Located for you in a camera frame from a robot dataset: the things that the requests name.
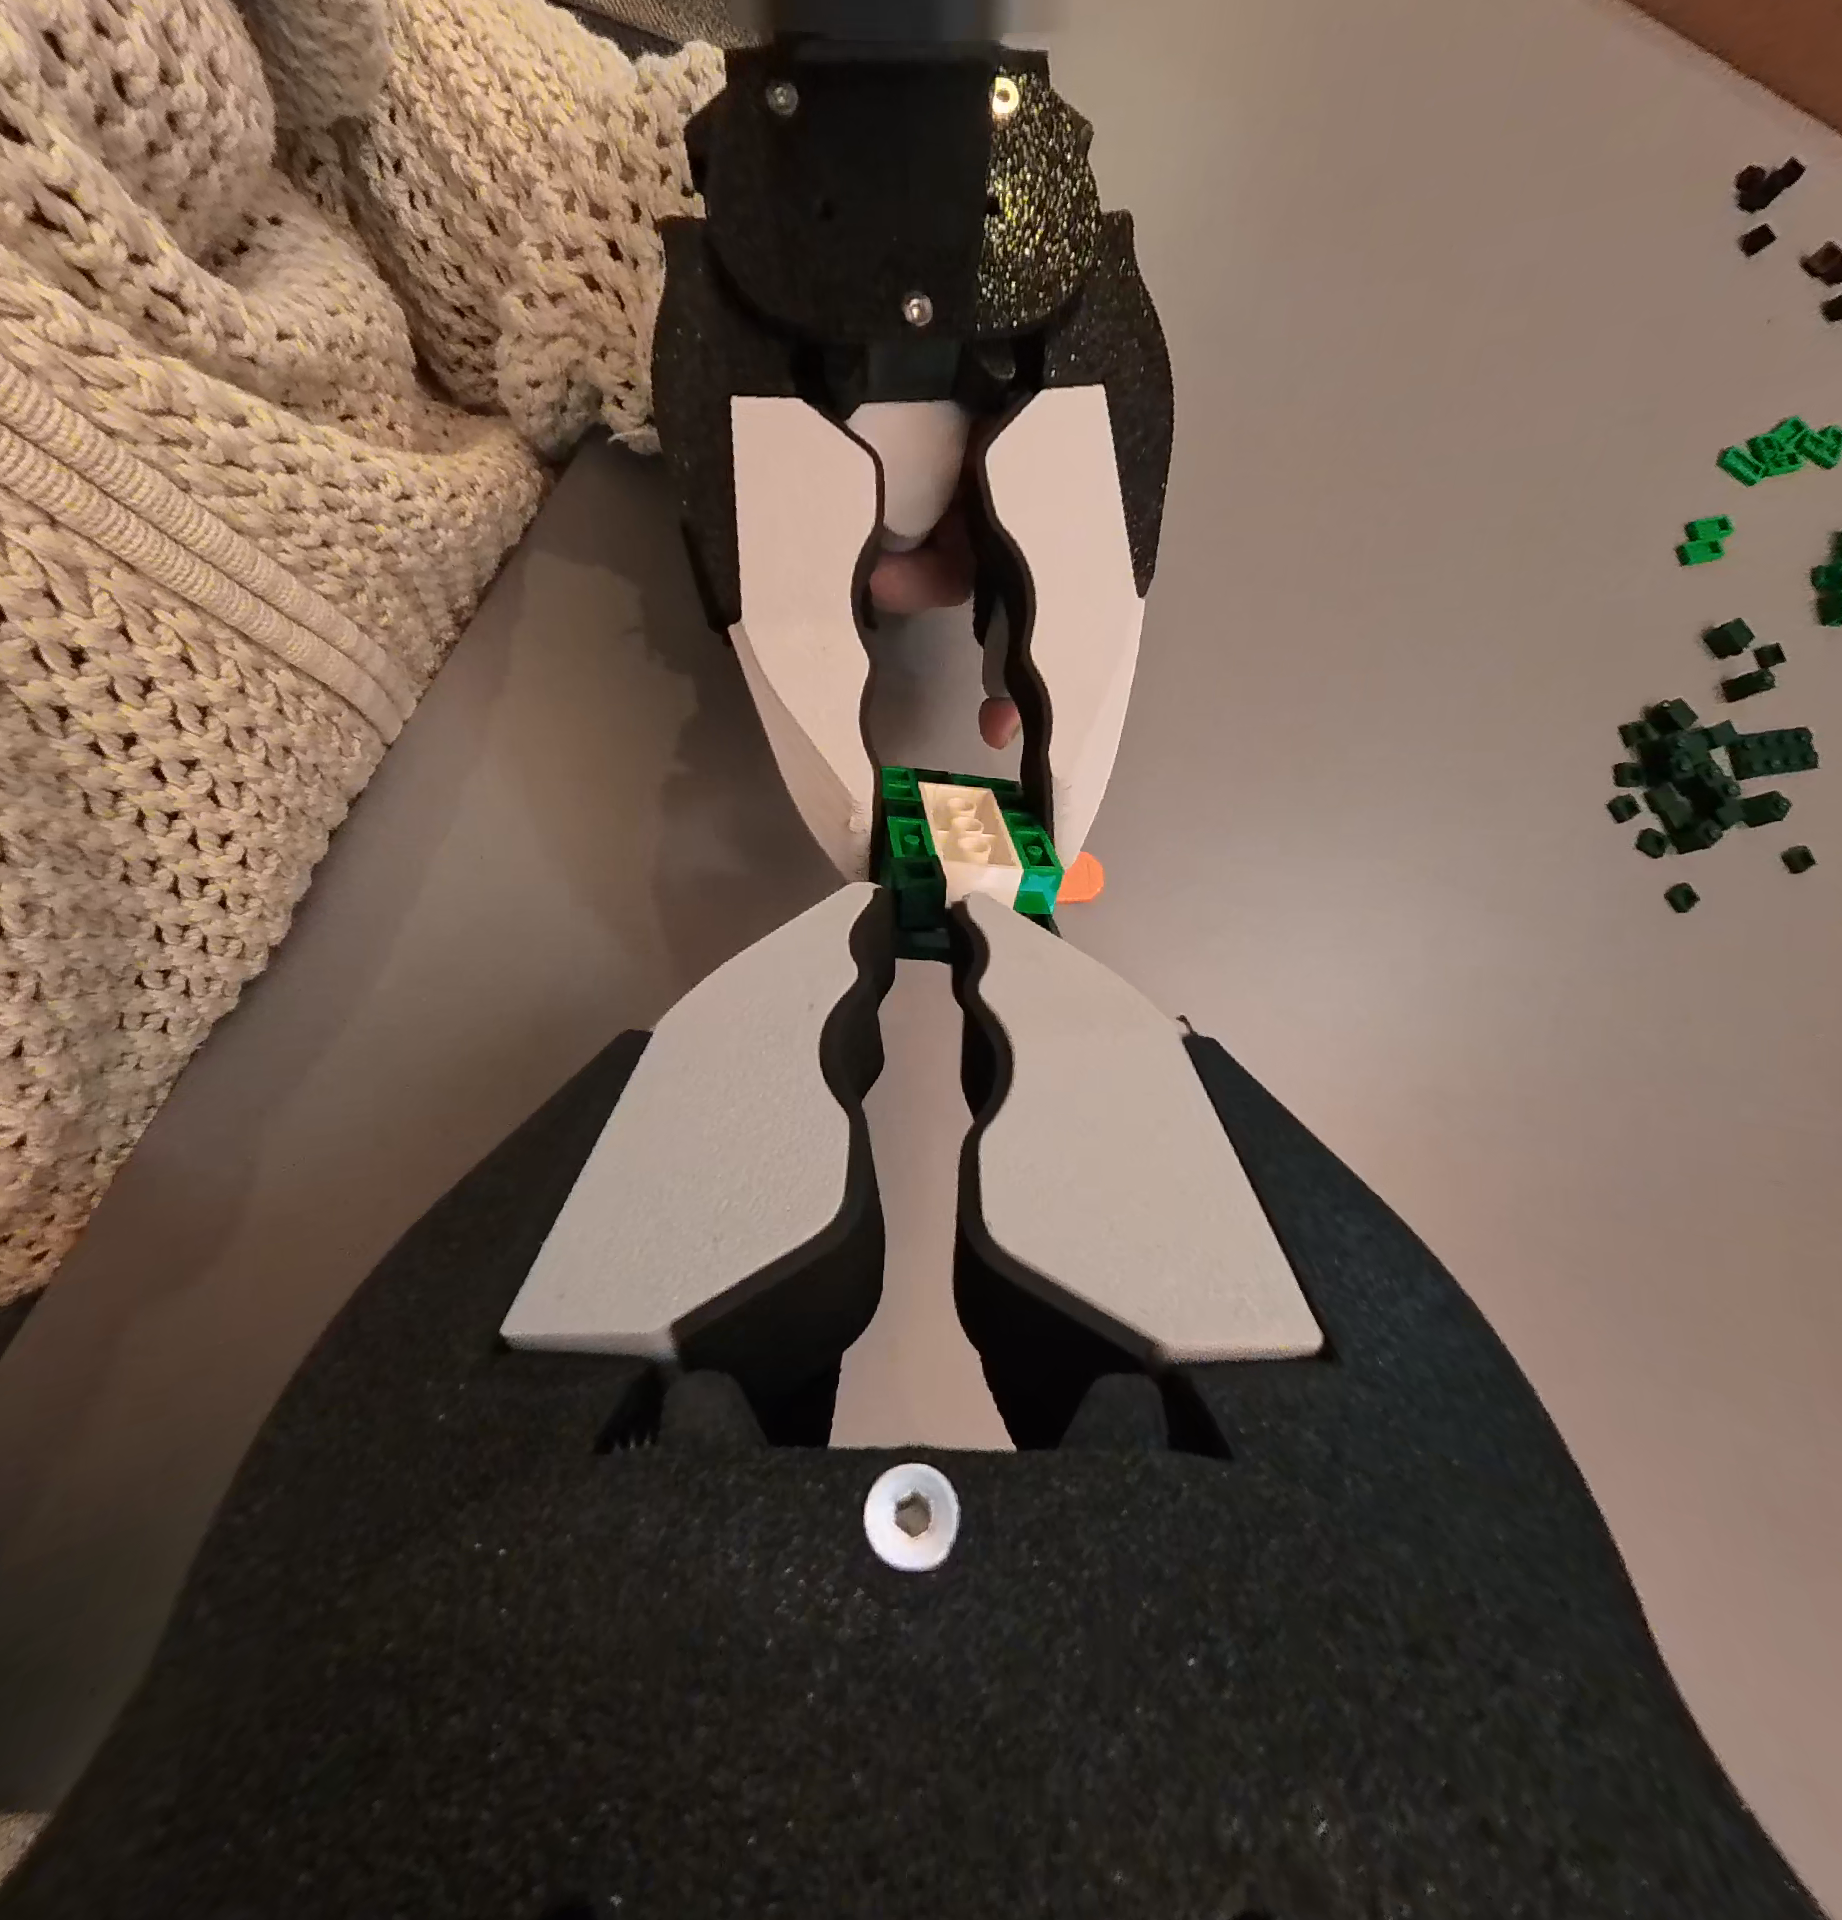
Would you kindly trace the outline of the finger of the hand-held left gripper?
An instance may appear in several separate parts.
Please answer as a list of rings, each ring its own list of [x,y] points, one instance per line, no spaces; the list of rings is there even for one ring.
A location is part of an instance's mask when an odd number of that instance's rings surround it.
[[[736,397],[740,618],[731,642],[791,802],[847,881],[873,872],[878,769],[866,738],[862,586],[883,474],[796,397]]]
[[[1117,769],[1141,642],[1105,387],[1030,397],[984,450],[981,496],[1026,590],[1026,769],[1041,779],[1056,853],[1077,858]]]

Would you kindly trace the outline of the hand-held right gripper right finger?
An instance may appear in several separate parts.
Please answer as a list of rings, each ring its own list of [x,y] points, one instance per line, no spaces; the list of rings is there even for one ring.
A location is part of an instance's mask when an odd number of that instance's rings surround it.
[[[953,1302],[1020,1453],[1101,1381],[1308,1362],[1323,1329],[1230,1138],[1195,1035],[1001,900],[953,908],[964,1014]]]

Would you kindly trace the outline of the pile of dark green bricks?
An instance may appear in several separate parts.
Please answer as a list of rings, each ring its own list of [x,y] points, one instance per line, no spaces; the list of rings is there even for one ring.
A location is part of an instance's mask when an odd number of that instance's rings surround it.
[[[1662,884],[1676,916],[1709,893],[1692,864],[1712,856],[1842,890],[1842,594],[1819,614],[1821,632],[1800,639],[1745,615],[1702,627],[1712,679],[1617,725],[1606,813],[1676,870]]]

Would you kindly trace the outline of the row of small black pieces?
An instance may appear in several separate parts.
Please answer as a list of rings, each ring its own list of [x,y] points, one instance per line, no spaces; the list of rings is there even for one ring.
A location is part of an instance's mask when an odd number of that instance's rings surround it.
[[[1802,276],[1821,322],[1842,331],[1842,242],[1821,238],[1810,246],[1788,244],[1773,208],[1790,198],[1805,177],[1802,156],[1773,166],[1751,164],[1733,181],[1733,206],[1745,222],[1735,248],[1745,259],[1784,258]]]

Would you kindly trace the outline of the pile of bright green bricks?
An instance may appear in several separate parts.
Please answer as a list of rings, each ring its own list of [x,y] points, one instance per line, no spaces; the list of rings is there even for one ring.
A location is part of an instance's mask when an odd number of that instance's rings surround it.
[[[1842,424],[1813,424],[1788,416],[1761,435],[1726,443],[1715,467],[1742,488],[1758,488],[1805,472],[1836,472],[1842,466]],[[1684,570],[1723,563],[1737,526],[1724,515],[1696,516],[1684,523],[1676,544],[1676,563]],[[1821,559],[1810,567],[1809,598],[1826,628],[1842,628],[1842,528],[1826,539]]]

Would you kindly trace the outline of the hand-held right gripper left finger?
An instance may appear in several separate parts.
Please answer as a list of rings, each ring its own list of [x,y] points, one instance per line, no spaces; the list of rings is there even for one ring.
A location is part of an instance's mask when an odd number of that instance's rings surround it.
[[[643,1044],[502,1339],[733,1379],[779,1447],[829,1445],[885,1279],[866,1100],[891,893],[847,884],[694,987]]]

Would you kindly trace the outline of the green white lego assembly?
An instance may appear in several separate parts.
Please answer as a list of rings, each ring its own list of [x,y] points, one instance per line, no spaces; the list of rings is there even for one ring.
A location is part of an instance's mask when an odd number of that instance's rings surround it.
[[[996,899],[1056,931],[1063,861],[1015,780],[915,765],[878,774],[873,881],[893,903],[893,927],[928,927],[971,899]]]

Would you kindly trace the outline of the person's left forearm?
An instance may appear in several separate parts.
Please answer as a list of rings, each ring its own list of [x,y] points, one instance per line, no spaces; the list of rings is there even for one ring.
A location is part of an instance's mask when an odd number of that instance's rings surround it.
[[[560,459],[656,452],[669,218],[746,44],[715,2],[243,4],[285,169],[344,210],[434,381]]]

